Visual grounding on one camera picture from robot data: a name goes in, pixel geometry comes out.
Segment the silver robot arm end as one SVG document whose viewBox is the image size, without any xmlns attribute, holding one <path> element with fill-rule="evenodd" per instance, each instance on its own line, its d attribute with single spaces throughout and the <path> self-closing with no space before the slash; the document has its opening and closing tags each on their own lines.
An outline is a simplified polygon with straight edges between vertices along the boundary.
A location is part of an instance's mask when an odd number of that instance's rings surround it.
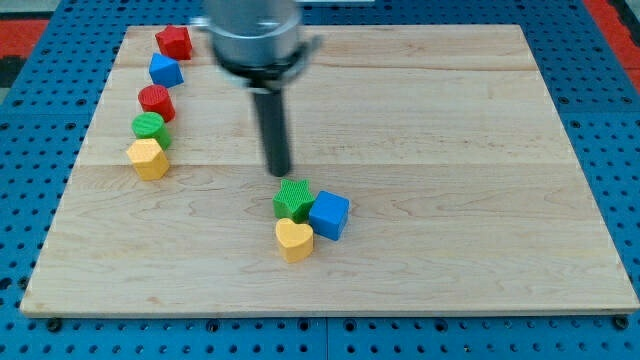
<svg viewBox="0 0 640 360">
<path fill-rule="evenodd" d="M 203 0 L 190 25 L 206 32 L 216 63 L 233 84 L 258 94 L 281 91 L 311 64 L 320 35 L 306 37 L 293 0 Z"/>
</svg>

